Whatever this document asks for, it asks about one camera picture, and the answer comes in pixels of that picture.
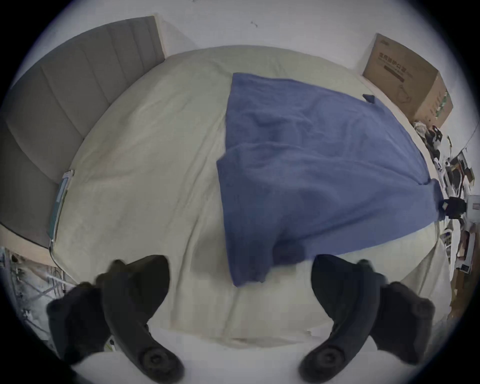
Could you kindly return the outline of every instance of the wire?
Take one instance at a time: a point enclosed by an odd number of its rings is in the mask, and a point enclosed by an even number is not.
[[[465,146],[464,146],[462,149],[460,149],[460,151],[458,151],[458,154],[457,154],[456,156],[458,156],[458,155],[460,154],[460,152],[462,152],[462,151],[467,147],[468,143],[470,143],[470,140],[473,138],[473,135],[474,135],[475,132],[477,131],[477,129],[478,129],[478,127],[479,127],[479,124],[480,124],[480,121],[477,122],[477,126],[476,126],[475,129],[473,130],[472,135],[471,135],[470,138],[468,139],[468,141],[467,141],[467,143],[465,144]]]
[[[30,320],[28,320],[28,319],[25,318],[25,321],[26,321],[27,323],[29,323],[31,326],[35,327],[36,329],[38,329],[38,330],[40,330],[40,331],[42,331],[42,332],[45,332],[47,335],[50,335],[50,332],[49,332],[49,331],[46,331],[45,329],[40,328],[37,324],[31,322]]]

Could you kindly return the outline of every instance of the white bed sheet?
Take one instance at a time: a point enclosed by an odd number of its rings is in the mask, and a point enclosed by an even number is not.
[[[164,254],[170,263],[170,290],[150,328],[275,345],[290,342],[285,335],[298,340],[298,332],[329,318],[310,287],[311,262],[274,268],[261,284],[236,288],[231,282],[216,160],[225,151],[225,111],[234,72],[291,78],[358,99],[375,94],[412,136],[431,176],[437,177],[405,116],[346,68],[278,48],[186,52],[133,84],[86,137],[72,163],[75,176],[52,255],[75,280],[93,281],[114,259],[129,263]],[[369,259],[390,281],[402,280],[437,239],[438,228],[431,224],[341,257]],[[423,269],[410,284],[427,274]]]

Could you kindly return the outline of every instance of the wrinkled sheet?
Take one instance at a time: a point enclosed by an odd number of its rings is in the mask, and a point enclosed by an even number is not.
[[[305,330],[330,320],[309,286],[311,261],[272,268],[264,283],[241,288],[232,284],[228,271],[216,161],[225,153],[225,112],[235,72],[291,78],[359,100],[373,93],[428,159],[400,110],[346,68],[278,48],[182,53],[134,83],[85,138],[72,163],[75,176],[52,254],[76,281],[94,281],[115,259],[168,257],[170,288],[148,323],[151,330],[222,342],[241,339],[242,345],[304,340]],[[427,164],[435,177],[433,163]],[[353,263],[369,259],[376,271],[398,281],[416,270],[437,235],[431,224],[341,257]]]
[[[421,152],[381,101],[364,97],[233,74],[217,169],[236,286],[443,219]]]

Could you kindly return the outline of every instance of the floor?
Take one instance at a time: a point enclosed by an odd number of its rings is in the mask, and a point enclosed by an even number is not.
[[[321,56],[361,73],[375,33],[397,40],[442,74],[454,103],[442,131],[451,137],[453,155],[468,143],[468,165],[480,175],[480,153],[473,150],[480,144],[480,130],[475,131],[479,112],[468,82],[440,36],[400,0],[77,0],[38,39],[16,79],[75,35],[102,24],[153,13],[162,18],[160,29],[167,55],[221,45],[266,45]],[[477,192],[480,194],[480,182],[472,191]],[[173,332],[160,331],[153,337],[182,357],[187,368],[184,383],[300,383],[297,364],[319,344],[297,344],[265,352],[225,349]],[[76,370],[94,383],[151,383],[121,353],[91,356]],[[392,355],[377,351],[369,339],[331,382],[401,383],[414,371]]]

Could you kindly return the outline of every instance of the black object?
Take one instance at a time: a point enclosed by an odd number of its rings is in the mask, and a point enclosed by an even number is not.
[[[115,260],[96,279],[81,283],[47,307],[52,338],[60,358],[74,364],[103,351],[110,334],[125,355],[157,383],[174,383],[184,373],[181,361],[157,343],[147,321],[168,293],[165,256],[151,255],[131,264]]]
[[[157,343],[146,326],[165,299],[169,283],[168,261],[157,255],[128,265],[115,260],[96,280],[115,340],[137,368],[157,383],[175,383],[184,373],[177,356]]]
[[[447,200],[440,202],[440,209],[445,211],[450,219],[460,219],[467,211],[467,203],[459,197],[449,197]]]
[[[48,325],[61,360],[76,364],[103,351],[110,330],[103,315],[100,290],[81,283],[47,306]]]
[[[371,335],[379,349],[418,363],[427,346],[433,304],[401,283],[387,285],[370,263],[349,263],[319,255],[312,266],[312,290],[334,320],[327,341],[301,362],[310,383],[330,380],[355,357]],[[52,338],[69,364],[103,350],[110,334],[125,355],[157,383],[174,383],[184,373],[181,361],[157,343],[147,321],[168,293],[170,271],[164,256],[151,255],[125,264],[115,260],[97,277],[82,283],[47,308]]]
[[[401,283],[387,285],[367,260],[349,263],[318,255],[312,266],[312,290],[334,321],[330,337],[301,362],[309,383],[324,383],[360,351],[369,335],[377,347],[401,360],[418,363],[427,347],[433,304]]]

